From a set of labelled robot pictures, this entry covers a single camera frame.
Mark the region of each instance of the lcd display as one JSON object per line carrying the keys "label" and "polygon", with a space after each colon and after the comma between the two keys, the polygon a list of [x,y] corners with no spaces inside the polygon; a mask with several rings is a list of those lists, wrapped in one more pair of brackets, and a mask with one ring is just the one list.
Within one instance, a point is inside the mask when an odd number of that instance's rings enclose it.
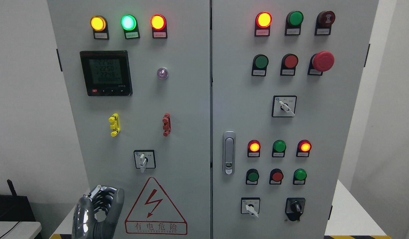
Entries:
{"label": "lcd display", "polygon": [[122,84],[119,59],[89,59],[93,84]]}

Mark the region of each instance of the yellow black hazard tape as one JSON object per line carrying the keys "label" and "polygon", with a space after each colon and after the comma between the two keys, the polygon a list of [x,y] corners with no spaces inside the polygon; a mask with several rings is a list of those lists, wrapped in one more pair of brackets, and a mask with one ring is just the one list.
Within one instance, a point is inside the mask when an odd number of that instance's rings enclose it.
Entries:
{"label": "yellow black hazard tape", "polygon": [[324,239],[391,239],[389,236],[324,236]]}

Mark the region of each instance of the yellow indicator light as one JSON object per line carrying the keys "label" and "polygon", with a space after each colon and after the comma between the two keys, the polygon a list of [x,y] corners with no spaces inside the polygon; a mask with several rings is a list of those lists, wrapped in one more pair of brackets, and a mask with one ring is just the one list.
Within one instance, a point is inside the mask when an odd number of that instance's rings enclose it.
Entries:
{"label": "yellow indicator light", "polygon": [[166,18],[159,14],[152,16],[150,22],[155,30],[162,30],[166,26]]}
{"label": "yellow indicator light", "polygon": [[102,16],[93,16],[91,18],[91,27],[97,32],[101,32],[106,27],[105,19]]}
{"label": "yellow indicator light", "polygon": [[260,145],[258,143],[253,143],[250,145],[250,151],[257,152],[260,149]]}
{"label": "yellow indicator light", "polygon": [[256,23],[261,28],[268,27],[272,22],[272,16],[269,12],[261,12],[257,15]]}
{"label": "yellow indicator light", "polygon": [[307,152],[307,151],[309,151],[310,150],[310,144],[309,143],[304,143],[304,144],[302,144],[301,146],[300,146],[300,150],[301,151],[303,151],[303,152]]}

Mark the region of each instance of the green push button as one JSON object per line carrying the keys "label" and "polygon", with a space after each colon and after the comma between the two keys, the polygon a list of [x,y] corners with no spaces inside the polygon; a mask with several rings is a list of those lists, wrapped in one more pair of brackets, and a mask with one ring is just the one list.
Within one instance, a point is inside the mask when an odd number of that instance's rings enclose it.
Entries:
{"label": "green push button", "polygon": [[306,171],[303,170],[303,169],[297,169],[297,170],[294,172],[294,177],[295,177],[297,180],[299,180],[299,181],[303,181],[303,180],[305,180],[306,177],[307,177]]}
{"label": "green push button", "polygon": [[255,182],[259,179],[259,174],[258,173],[251,173],[247,176],[248,180],[251,182]]}
{"label": "green push button", "polygon": [[291,12],[288,14],[287,20],[291,26],[298,26],[303,22],[303,13],[299,11]]}
{"label": "green push button", "polygon": [[276,152],[278,152],[278,153],[284,152],[285,149],[287,148],[287,147],[285,146],[285,142],[282,141],[282,140],[277,140],[277,141],[275,141],[273,147],[274,147],[274,150],[275,150]]}
{"label": "green push button", "polygon": [[263,69],[268,66],[269,60],[266,56],[260,55],[254,60],[257,68]]}

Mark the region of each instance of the warning sign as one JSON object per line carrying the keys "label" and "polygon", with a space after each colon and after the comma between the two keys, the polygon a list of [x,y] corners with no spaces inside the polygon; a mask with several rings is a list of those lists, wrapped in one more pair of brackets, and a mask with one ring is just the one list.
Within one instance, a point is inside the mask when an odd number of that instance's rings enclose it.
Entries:
{"label": "warning sign", "polygon": [[148,178],[125,220],[129,234],[186,235],[188,225],[162,186]]}

